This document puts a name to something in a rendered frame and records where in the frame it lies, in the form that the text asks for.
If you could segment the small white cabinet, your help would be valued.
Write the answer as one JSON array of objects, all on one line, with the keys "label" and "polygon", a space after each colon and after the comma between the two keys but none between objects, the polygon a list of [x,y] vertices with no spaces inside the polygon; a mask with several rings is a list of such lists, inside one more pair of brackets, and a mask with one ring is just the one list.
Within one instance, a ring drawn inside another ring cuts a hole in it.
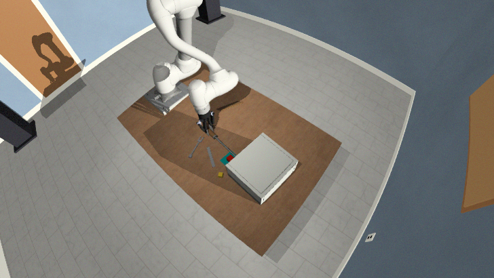
[{"label": "small white cabinet", "polygon": [[261,205],[292,174],[297,163],[262,133],[225,167],[228,175]]}]

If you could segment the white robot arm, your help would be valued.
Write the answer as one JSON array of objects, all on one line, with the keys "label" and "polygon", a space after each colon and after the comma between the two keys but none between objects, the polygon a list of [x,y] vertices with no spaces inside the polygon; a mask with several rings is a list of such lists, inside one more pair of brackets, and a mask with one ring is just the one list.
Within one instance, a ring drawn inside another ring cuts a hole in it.
[{"label": "white robot arm", "polygon": [[[238,84],[234,71],[221,68],[214,58],[191,45],[192,16],[203,0],[147,0],[149,15],[164,39],[178,54],[172,64],[159,62],[153,68],[157,88],[154,100],[163,103],[182,92],[175,85],[196,73],[203,62],[210,71],[209,81],[193,80],[188,86],[189,99],[199,115],[210,110],[209,101],[223,95]],[[171,15],[176,17],[176,31]],[[170,64],[170,65],[169,65]]]}]

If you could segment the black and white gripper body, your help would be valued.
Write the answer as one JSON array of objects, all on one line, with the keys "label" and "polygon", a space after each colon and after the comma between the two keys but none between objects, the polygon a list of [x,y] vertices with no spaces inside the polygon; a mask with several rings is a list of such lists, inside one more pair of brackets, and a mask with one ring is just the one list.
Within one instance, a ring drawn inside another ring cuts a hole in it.
[{"label": "black and white gripper body", "polygon": [[204,119],[206,119],[206,121],[208,120],[208,119],[207,119],[207,118],[208,118],[208,116],[211,116],[210,111],[208,111],[208,112],[207,112],[206,114],[204,114],[204,115],[199,115],[199,114],[198,114],[198,117],[199,117],[200,122],[203,122],[203,123],[204,123]]}]

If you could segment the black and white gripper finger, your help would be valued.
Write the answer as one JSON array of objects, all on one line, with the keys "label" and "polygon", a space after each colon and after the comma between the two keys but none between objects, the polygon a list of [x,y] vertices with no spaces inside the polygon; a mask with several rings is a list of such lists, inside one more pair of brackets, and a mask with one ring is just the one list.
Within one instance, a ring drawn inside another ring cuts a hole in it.
[{"label": "black and white gripper finger", "polygon": [[214,112],[213,111],[211,111],[211,116],[210,116],[210,118],[208,118],[208,124],[209,124],[210,129],[213,131],[213,128],[212,128],[213,127],[212,124],[214,124]]},{"label": "black and white gripper finger", "polygon": [[208,133],[208,130],[207,130],[207,125],[206,125],[206,119],[204,120],[203,127],[201,125],[200,120],[197,122],[197,124],[199,125],[199,127],[201,128],[201,130],[203,132],[205,132],[209,136],[209,133]]}]

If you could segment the teal square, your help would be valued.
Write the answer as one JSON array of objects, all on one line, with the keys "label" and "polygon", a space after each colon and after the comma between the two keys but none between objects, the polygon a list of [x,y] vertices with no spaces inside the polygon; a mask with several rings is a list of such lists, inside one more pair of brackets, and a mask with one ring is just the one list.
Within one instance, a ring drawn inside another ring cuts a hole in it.
[{"label": "teal square", "polygon": [[[226,155],[225,155],[225,156],[224,156],[224,157],[220,160],[220,161],[221,161],[224,165],[226,165],[226,163],[228,163],[228,161],[227,161],[227,159],[226,159],[226,158],[227,158],[229,155],[232,155],[232,154],[229,152],[228,154],[226,154]],[[233,155],[232,155],[232,156],[233,156]],[[233,157],[234,157],[234,156],[233,156]]]}]

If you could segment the steel hook with wooden handle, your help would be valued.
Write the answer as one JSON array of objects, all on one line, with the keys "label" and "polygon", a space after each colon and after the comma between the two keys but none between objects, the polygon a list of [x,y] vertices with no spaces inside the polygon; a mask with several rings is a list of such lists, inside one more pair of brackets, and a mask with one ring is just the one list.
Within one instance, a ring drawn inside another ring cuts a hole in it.
[{"label": "steel hook with wooden handle", "polygon": [[211,135],[214,139],[217,139],[234,157],[236,156],[229,148],[227,148],[218,138],[217,135],[207,126],[207,130],[209,135]]}]

